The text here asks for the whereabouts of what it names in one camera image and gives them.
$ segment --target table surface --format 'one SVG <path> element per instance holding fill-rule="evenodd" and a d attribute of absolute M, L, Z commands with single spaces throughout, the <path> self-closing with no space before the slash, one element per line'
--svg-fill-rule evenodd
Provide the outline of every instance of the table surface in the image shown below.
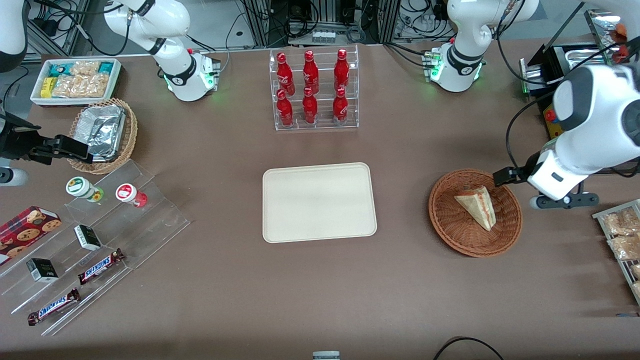
<path fill-rule="evenodd" d="M 542 42 L 504 48 L 516 64 Z M 507 359 L 637 359 L 640 319 L 614 317 L 637 306 L 590 214 L 638 198 L 638 180 L 593 176 L 587 190 L 601 205 L 571 211 L 533 210 L 534 189 L 512 186 L 524 214 L 515 246 L 496 258 L 458 254 L 428 220 L 429 191 L 452 170 L 509 165 L 504 132 L 527 101 L 519 82 L 495 44 L 462 94 L 425 83 L 383 46 L 359 49 L 360 128 L 338 133 L 274 130 L 268 51 L 232 53 L 219 91 L 191 103 L 167 91 L 151 57 L 121 58 L 117 96 L 140 127 L 132 158 L 192 224 L 53 337 L 0 301 L 3 358 L 310 359 L 340 350 L 345 360 L 424 359 L 454 336 L 474 336 Z M 29 120 L 43 135 L 66 134 L 77 112 L 33 106 Z M 512 135 L 523 162 L 547 139 L 535 109 Z M 371 168 L 374 236 L 262 239 L 266 170 L 356 161 Z M 31 179 L 0 188 L 3 221 L 30 205 L 59 208 L 71 200 L 63 184 L 81 175 L 66 160 L 14 166 Z M 491 358 L 469 344 L 447 353 Z"/>

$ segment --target red bottle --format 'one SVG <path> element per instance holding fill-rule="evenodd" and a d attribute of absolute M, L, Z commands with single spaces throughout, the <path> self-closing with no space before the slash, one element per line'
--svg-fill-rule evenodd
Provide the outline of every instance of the red bottle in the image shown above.
<path fill-rule="evenodd" d="M 302 107 L 305 109 L 305 121 L 307 124 L 315 124 L 318 119 L 318 101 L 311 86 L 305 87 L 305 98 L 302 99 Z"/>
<path fill-rule="evenodd" d="M 278 108 L 278 116 L 280 117 L 280 121 L 282 126 L 284 127 L 292 127 L 293 126 L 293 108 L 291 107 L 291 102 L 287 99 L 287 93 L 282 89 L 278 89 L 276 92 L 278 96 L 278 102 L 276 102 L 276 107 Z"/>
<path fill-rule="evenodd" d="M 317 94 L 320 91 L 320 79 L 314 52 L 311 50 L 305 51 L 305 67 L 302 69 L 302 74 L 305 77 L 305 86 L 310 86 L 313 93 Z"/>
<path fill-rule="evenodd" d="M 347 98 L 344 97 L 344 88 L 338 88 L 335 92 L 336 97 L 333 100 L 333 123 L 342 126 L 347 122 Z"/>
<path fill-rule="evenodd" d="M 338 50 L 338 61 L 333 68 L 333 87 L 338 91 L 340 87 L 347 88 L 349 85 L 349 63 L 347 62 L 347 51 Z"/>
<path fill-rule="evenodd" d="M 280 88 L 287 92 L 287 95 L 293 96 L 296 93 L 296 87 L 293 85 L 293 71 L 287 63 L 287 56 L 284 53 L 276 55 L 278 59 L 278 82 Z"/>

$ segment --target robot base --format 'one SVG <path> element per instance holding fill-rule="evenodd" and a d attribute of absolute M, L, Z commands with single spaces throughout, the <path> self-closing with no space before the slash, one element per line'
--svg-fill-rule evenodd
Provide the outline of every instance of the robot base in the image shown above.
<path fill-rule="evenodd" d="M 471 84 L 480 76 L 480 63 L 475 74 L 460 75 L 447 59 L 447 51 L 452 45 L 443 44 L 441 47 L 434 47 L 430 53 L 422 57 L 422 64 L 429 67 L 424 69 L 424 77 L 427 82 L 434 82 L 444 90 L 450 92 L 463 92 L 471 87 Z"/>
<path fill-rule="evenodd" d="M 208 92 L 218 89 L 220 62 L 202 54 L 194 53 L 192 56 L 196 60 L 196 71 L 184 85 L 171 84 L 166 76 L 164 77 L 169 90 L 182 101 L 196 101 Z"/>

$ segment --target acrylic display stand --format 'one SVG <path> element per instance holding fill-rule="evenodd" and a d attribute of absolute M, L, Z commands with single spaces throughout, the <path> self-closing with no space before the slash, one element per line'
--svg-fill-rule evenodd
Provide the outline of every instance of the acrylic display stand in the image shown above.
<path fill-rule="evenodd" d="M 0 301 L 11 309 L 14 316 L 24 319 L 24 326 L 28 326 L 27 317 L 30 313 L 39 311 L 77 288 L 81 296 L 80 303 L 64 307 L 33 327 L 43 336 L 55 334 L 189 225 L 189 221 L 174 203 L 164 197 L 152 178 L 146 170 L 129 160 L 95 183 L 104 190 L 100 202 L 91 203 L 75 198 L 64 205 L 57 210 L 63 222 L 59 228 L 0 268 Z M 123 183 L 131 183 L 146 193 L 147 204 L 135 208 L 116 199 L 115 190 Z M 78 224 L 93 228 L 102 243 L 99 250 L 89 251 L 80 246 L 74 233 L 74 227 Z M 117 248 L 122 250 L 126 258 L 80 286 L 78 274 Z M 35 282 L 26 266 L 30 258 L 51 260 L 59 278 L 49 284 Z"/>
<path fill-rule="evenodd" d="M 346 98 L 349 102 L 347 108 L 347 121 L 343 126 L 333 123 L 333 100 L 335 99 L 335 89 L 333 87 L 333 68 L 337 61 L 338 50 L 346 49 L 347 62 L 349 63 L 349 85 L 346 90 Z M 318 65 L 320 75 L 320 91 L 316 94 L 318 102 L 318 120 L 314 125 L 307 124 L 304 119 L 304 111 L 302 108 L 302 99 L 304 98 L 303 89 L 305 88 L 305 80 L 303 78 L 302 69 L 305 66 L 305 50 L 302 48 L 287 48 L 271 50 L 269 54 L 269 76 L 271 78 L 271 100 L 273 102 L 273 118 L 276 130 L 313 130 L 313 129 L 344 129 L 353 128 L 360 125 L 360 112 L 358 107 L 358 99 L 360 92 L 358 90 L 358 47 L 357 46 L 329 46 L 314 47 L 314 58 Z M 287 55 L 287 63 L 293 71 L 293 83 L 296 86 L 296 93 L 289 97 L 293 106 L 293 126 L 284 127 L 278 117 L 278 108 L 276 102 L 276 91 L 280 88 L 278 82 L 278 62 L 276 55 L 285 53 Z"/>

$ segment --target aluminum foil container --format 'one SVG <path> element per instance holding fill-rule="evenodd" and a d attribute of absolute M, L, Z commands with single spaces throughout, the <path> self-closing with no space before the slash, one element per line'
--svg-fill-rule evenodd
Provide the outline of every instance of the aluminum foil container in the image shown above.
<path fill-rule="evenodd" d="M 108 105 L 82 111 L 74 139 L 89 145 L 94 162 L 109 162 L 118 157 L 122 128 L 127 112 L 120 106 Z"/>

